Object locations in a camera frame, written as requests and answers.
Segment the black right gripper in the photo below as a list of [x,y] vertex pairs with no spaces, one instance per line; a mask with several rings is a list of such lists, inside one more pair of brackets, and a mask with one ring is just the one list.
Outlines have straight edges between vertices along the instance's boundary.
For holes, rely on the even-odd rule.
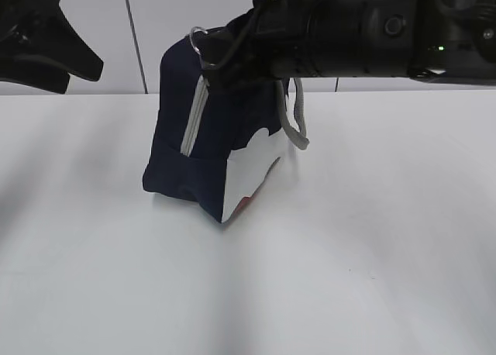
[[202,75],[213,91],[311,77],[309,0],[253,0],[253,8],[199,34]]

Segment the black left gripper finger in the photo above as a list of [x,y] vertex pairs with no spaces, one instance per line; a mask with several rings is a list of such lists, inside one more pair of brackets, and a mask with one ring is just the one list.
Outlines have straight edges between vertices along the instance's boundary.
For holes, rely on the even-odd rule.
[[67,56],[70,76],[96,82],[103,60],[74,30],[61,0],[1,0],[1,53]]
[[20,84],[56,94],[65,94],[71,78],[67,56],[19,55],[1,53],[1,82]]

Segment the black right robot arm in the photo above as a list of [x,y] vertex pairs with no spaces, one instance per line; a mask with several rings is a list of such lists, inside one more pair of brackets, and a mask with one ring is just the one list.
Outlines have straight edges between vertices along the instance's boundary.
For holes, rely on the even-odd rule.
[[216,90],[289,78],[495,83],[495,0],[253,0],[190,38]]

